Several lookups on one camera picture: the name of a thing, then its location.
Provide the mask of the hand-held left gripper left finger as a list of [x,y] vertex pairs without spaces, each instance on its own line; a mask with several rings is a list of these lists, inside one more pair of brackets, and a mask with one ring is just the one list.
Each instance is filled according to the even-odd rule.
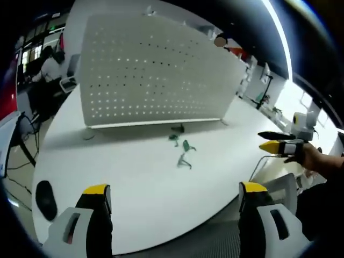
[[110,185],[88,187],[49,226],[43,251],[49,257],[112,257],[111,213]]

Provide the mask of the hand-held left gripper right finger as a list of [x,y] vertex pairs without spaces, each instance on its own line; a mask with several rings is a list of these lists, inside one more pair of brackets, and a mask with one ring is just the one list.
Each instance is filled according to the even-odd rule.
[[301,257],[311,242],[296,208],[294,182],[239,183],[240,257]]

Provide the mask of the person's right hand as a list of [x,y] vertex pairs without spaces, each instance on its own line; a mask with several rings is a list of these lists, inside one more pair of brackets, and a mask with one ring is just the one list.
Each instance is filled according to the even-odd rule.
[[322,158],[323,154],[319,152],[312,144],[305,143],[303,144],[300,152],[287,158],[284,163],[296,162],[303,168],[320,174]]

